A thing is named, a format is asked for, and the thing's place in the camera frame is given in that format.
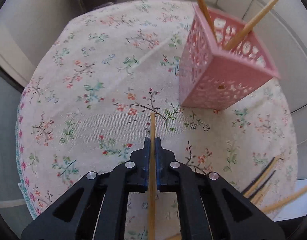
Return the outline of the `pink perforated utensil holder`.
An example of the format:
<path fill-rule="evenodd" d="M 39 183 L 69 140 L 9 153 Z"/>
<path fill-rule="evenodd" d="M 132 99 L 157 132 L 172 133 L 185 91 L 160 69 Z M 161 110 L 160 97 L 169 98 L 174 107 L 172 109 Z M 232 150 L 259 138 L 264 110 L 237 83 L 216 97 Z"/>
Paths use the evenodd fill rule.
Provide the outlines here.
<path fill-rule="evenodd" d="M 278 69 L 253 31 L 230 51 L 223 47 L 244 28 L 238 18 L 210 8 L 214 30 L 198 5 L 179 64 L 179 102 L 183 107 L 223 110 L 272 78 Z"/>

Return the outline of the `floral tablecloth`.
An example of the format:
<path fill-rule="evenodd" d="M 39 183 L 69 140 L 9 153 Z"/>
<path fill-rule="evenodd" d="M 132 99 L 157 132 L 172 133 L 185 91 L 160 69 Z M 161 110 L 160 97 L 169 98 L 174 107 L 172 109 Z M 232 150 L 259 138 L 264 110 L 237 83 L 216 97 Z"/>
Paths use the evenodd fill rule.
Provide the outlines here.
<path fill-rule="evenodd" d="M 286 239 L 273 219 L 295 187 L 297 143 L 278 78 L 227 109 L 183 107 L 179 64 L 194 3 L 125 2 L 71 20 L 22 93 L 19 187 L 33 221 L 22 239 L 148 239 L 148 186 L 133 151 L 175 155 L 157 186 L 155 239 Z M 271 183 L 262 202 L 252 199 Z"/>

